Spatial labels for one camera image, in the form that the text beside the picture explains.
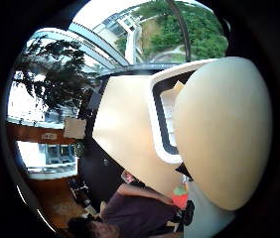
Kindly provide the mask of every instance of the wooden floor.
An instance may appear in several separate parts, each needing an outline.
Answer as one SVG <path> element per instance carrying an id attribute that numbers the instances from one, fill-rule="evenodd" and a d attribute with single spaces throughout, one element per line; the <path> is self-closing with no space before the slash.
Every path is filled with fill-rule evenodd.
<path id="1" fill-rule="evenodd" d="M 73 200 L 67 178 L 29 179 L 28 185 L 41 203 L 46 218 L 56 228 L 67 228 L 70 218 L 86 213 Z"/>

